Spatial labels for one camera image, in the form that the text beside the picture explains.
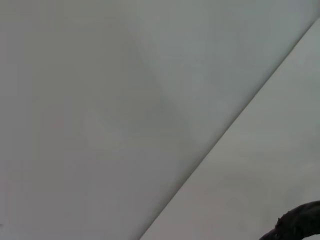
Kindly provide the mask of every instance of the black object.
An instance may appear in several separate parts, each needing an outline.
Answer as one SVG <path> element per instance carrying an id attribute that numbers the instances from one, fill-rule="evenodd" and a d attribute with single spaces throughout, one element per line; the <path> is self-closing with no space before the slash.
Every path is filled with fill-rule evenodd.
<path id="1" fill-rule="evenodd" d="M 320 234 L 320 201 L 302 204 L 278 218 L 260 240 L 302 240 Z"/>

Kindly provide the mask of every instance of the white wall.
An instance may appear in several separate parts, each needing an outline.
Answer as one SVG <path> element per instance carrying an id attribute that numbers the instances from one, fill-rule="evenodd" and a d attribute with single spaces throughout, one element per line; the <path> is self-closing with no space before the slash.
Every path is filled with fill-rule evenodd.
<path id="1" fill-rule="evenodd" d="M 0 1 L 1 239 L 138 239 L 318 13 Z"/>
<path id="2" fill-rule="evenodd" d="M 259 240 L 287 211 L 319 200 L 319 64 L 320 19 L 141 240 Z"/>

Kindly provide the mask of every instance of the black cable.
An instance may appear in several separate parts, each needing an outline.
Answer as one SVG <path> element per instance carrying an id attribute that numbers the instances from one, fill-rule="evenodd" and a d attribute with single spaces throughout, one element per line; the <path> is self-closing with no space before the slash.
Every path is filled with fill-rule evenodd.
<path id="1" fill-rule="evenodd" d="M 302 204 L 284 214 L 260 240 L 302 240 L 320 234 L 320 201 Z"/>

